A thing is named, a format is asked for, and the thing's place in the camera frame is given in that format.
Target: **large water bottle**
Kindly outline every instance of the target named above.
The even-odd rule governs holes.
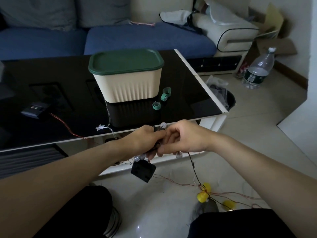
[[[263,80],[268,76],[274,66],[275,51],[275,47],[270,47],[266,54],[263,54],[254,60],[242,79],[243,86],[250,89],[260,87]]]

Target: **gray cushion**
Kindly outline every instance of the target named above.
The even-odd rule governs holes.
[[[128,23],[130,0],[75,0],[79,27]]]
[[[76,29],[74,0],[0,0],[0,12],[10,27]]]

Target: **black pants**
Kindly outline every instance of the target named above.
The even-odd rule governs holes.
[[[104,237],[112,211],[112,198],[103,186],[87,186],[68,201],[34,236]],[[205,213],[193,221],[194,237],[295,237],[270,209]]]
[[[34,236],[105,237],[112,197],[103,186],[86,186],[69,200]]]

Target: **yellow plastic ornament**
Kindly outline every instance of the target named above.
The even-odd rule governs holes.
[[[211,186],[209,183],[204,183],[201,189],[203,191],[197,194],[197,199],[200,203],[204,203],[209,197],[208,193],[211,192]]]
[[[236,202],[232,200],[225,200],[222,202],[222,208],[224,208],[226,211],[234,210],[236,208]]]

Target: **green label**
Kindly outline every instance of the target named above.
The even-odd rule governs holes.
[[[246,71],[245,75],[244,75],[244,79],[251,82],[251,83],[255,83],[255,84],[260,84],[263,82],[263,80],[266,78],[267,76],[257,76],[254,75],[252,73],[249,72],[249,70]]]

